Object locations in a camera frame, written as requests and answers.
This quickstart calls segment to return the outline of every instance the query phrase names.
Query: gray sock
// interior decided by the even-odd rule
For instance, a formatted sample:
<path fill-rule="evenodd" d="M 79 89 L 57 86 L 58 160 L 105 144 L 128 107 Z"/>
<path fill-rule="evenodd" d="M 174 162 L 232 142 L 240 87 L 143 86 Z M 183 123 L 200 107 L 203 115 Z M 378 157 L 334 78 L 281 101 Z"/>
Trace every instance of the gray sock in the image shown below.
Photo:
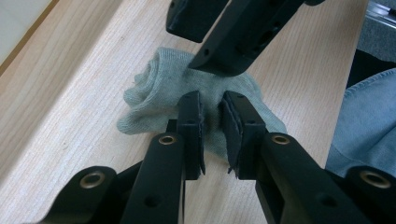
<path fill-rule="evenodd" d="M 262 93 L 247 73 L 218 77 L 187 68 L 193 55 L 176 49 L 157 50 L 146 71 L 136 75 L 134 86 L 124 93 L 129 113 L 117 124 L 122 133 L 162 133 L 169 119 L 177 118 L 179 98 L 190 92 L 201 93 L 205 115 L 205 149 L 226 158 L 225 137 L 219 126 L 218 105 L 225 91 L 246 95 L 265 121 L 270 133 L 285 133 L 286 127 L 262 102 Z"/>

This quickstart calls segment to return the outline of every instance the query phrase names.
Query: wood grain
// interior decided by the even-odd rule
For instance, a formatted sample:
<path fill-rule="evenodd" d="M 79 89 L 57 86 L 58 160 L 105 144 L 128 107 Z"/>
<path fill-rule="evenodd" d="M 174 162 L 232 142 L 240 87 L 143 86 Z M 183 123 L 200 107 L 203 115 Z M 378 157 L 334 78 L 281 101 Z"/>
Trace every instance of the wood grain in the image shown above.
<path fill-rule="evenodd" d="M 324 165 L 367 1 L 303 6 L 249 69 L 264 102 Z M 164 30 L 167 1 L 60 1 L 0 76 L 0 222 L 41 219 L 79 170 L 120 172 L 142 160 L 152 133 L 116 129 L 159 46 L 200 45 Z M 206 153 L 207 175 L 187 184 L 186 223 L 263 223 L 254 183 L 226 175 Z"/>

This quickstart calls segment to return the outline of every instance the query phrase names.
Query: wooden table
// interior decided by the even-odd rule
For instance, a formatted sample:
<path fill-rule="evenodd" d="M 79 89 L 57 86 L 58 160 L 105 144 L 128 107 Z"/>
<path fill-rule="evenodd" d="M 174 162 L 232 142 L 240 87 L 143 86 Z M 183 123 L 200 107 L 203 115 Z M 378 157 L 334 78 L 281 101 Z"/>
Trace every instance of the wooden table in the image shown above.
<path fill-rule="evenodd" d="M 0 77 L 0 222 L 46 215 L 79 170 L 120 172 L 142 160 L 153 135 L 125 135 L 116 121 L 159 46 L 200 45 L 165 32 L 169 1 L 60 1 Z M 264 102 L 325 164 L 367 1 L 303 6 L 249 72 Z M 187 184 L 186 223 L 263 223 L 254 182 L 227 175 L 206 153 L 207 175 Z"/>

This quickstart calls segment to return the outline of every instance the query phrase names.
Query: blue jeans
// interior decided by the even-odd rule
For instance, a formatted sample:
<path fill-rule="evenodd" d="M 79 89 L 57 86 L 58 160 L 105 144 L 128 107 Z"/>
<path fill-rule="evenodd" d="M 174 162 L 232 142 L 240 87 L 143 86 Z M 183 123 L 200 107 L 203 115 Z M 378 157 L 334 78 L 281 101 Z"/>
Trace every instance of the blue jeans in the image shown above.
<path fill-rule="evenodd" d="M 362 165 L 396 176 L 396 68 L 346 89 L 326 169 Z"/>

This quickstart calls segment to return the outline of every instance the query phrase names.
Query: wooden tabletop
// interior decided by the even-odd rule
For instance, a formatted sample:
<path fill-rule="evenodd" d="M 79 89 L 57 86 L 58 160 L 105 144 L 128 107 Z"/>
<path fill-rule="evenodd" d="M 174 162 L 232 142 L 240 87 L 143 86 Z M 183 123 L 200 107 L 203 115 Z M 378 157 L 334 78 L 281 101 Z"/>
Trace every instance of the wooden tabletop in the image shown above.
<path fill-rule="evenodd" d="M 126 135 L 122 100 L 158 47 L 200 45 L 165 32 L 169 1 L 60 1 L 0 76 L 0 223 L 36 222 L 78 171 L 120 172 L 153 133 Z M 302 6 L 249 72 L 263 101 L 325 164 L 367 1 Z M 205 154 L 187 183 L 186 223 L 263 223 L 254 182 Z"/>

